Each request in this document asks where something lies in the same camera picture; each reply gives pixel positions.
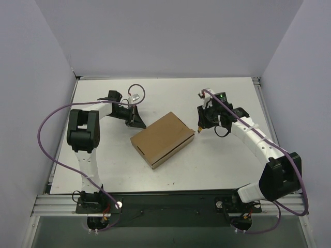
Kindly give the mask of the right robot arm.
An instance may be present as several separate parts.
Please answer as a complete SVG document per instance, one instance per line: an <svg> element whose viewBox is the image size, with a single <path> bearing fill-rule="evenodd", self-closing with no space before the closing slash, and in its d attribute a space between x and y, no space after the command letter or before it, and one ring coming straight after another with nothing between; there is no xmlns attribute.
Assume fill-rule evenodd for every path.
<svg viewBox="0 0 331 248"><path fill-rule="evenodd" d="M198 106L198 130L222 127L235 135L255 155L264 169L258 182L237 190L243 203L258 200L275 201L301 189L298 178L302 173L300 156L282 151L254 123L243 108L234 108L225 92L213 93L210 89L198 94L203 104Z"/></svg>

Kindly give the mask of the brown cardboard express box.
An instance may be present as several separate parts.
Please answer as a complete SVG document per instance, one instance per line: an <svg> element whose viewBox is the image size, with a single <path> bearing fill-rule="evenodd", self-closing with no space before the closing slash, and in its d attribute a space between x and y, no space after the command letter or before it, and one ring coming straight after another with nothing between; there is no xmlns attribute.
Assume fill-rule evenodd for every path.
<svg viewBox="0 0 331 248"><path fill-rule="evenodd" d="M195 131L169 112L130 138L145 162L156 169L194 139Z"/></svg>

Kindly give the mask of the aluminium front frame rail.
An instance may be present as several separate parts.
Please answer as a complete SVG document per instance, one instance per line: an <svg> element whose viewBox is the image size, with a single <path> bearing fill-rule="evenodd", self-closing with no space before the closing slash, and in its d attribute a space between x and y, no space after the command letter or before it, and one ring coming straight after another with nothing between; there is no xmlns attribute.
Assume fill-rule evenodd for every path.
<svg viewBox="0 0 331 248"><path fill-rule="evenodd" d="M230 197L211 196L211 195L150 195L150 194L124 194L115 197L122 203L122 207L117 209L114 202L110 202L110 214L128 212L129 210L145 212L148 210L166 211L166 210L193 210L202 212L210 210L212 212L220 211L226 208L229 214L238 214L243 212L243 205L231 207ZM37 196L32 216L101 216L103 208L88 208L87 205L79 202L75 195L41 195Z"/></svg>

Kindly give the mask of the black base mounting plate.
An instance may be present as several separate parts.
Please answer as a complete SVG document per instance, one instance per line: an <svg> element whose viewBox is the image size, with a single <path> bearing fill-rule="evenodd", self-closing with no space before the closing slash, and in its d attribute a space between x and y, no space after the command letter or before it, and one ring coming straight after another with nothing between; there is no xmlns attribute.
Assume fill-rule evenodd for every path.
<svg viewBox="0 0 331 248"><path fill-rule="evenodd" d="M76 213L91 230L110 227L223 227L234 217L261 213L260 203L242 203L234 189L81 193Z"/></svg>

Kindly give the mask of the aluminium table edge rail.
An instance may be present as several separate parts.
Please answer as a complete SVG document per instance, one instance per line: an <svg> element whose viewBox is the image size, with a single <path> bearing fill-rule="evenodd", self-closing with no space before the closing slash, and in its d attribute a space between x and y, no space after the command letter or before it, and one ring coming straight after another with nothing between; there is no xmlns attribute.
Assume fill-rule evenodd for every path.
<svg viewBox="0 0 331 248"><path fill-rule="evenodd" d="M259 181L259 186L261 186L262 193L266 194L266 199L274 201L287 194L291 194L297 189L298 183L297 179L294 179L295 172L288 160L289 154L287 152L282 153L276 143L277 139L275 136L275 130L262 96L260 81L257 77L254 77L252 80L258 93L269 133L271 134L270 137L268 136L265 139L267 142L266 150L269 152L280 153L280 155L276 155L275 157L271 155L266 156L267 162L265 163L265 167Z"/></svg>

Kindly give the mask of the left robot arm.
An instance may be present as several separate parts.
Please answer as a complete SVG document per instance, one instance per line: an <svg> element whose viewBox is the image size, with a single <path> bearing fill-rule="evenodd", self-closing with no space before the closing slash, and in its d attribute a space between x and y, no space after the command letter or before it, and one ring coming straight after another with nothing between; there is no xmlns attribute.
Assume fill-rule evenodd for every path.
<svg viewBox="0 0 331 248"><path fill-rule="evenodd" d="M100 143L100 120L106 116L121 119L125 125L145 129L146 125L138 113L137 103L143 100L138 94L128 93L128 99L121 104L122 94L110 90L108 96L100 98L84 109L72 109L69 114L67 143L78 159L82 173L80 198L93 212L106 207L106 196L102 192L96 149Z"/></svg>

